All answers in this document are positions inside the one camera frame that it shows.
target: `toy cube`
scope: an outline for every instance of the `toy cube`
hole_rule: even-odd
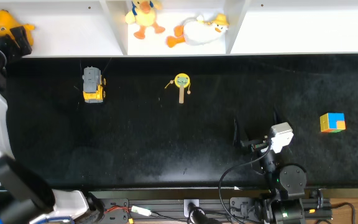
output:
[[[338,133],[346,129],[345,115],[342,113],[326,113],[320,117],[321,132]]]

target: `wooden floor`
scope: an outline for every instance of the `wooden floor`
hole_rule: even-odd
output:
[[[358,198],[341,198],[331,199],[332,205],[337,205],[343,202],[349,202],[353,204],[356,209],[356,223],[358,224]],[[333,220],[329,220],[332,224],[352,224],[352,209],[349,206],[337,208],[333,210]],[[316,221],[307,221],[307,224],[315,224]]]

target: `wooden handle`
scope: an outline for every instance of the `wooden handle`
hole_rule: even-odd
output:
[[[185,87],[183,85],[179,88],[179,103],[185,102]]]

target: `toy construction vehicle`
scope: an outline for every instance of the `toy construction vehicle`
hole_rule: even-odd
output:
[[[104,87],[106,79],[102,77],[100,69],[88,67],[84,69],[84,99],[87,103],[102,103],[106,97]]]

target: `white plush duck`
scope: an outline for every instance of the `white plush duck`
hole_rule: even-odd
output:
[[[176,44],[186,42],[189,45],[203,45],[219,39],[229,27],[226,16],[218,14],[215,20],[205,22],[203,16],[196,19],[190,18],[183,25],[175,28],[175,36],[167,38],[167,45],[174,47]]]

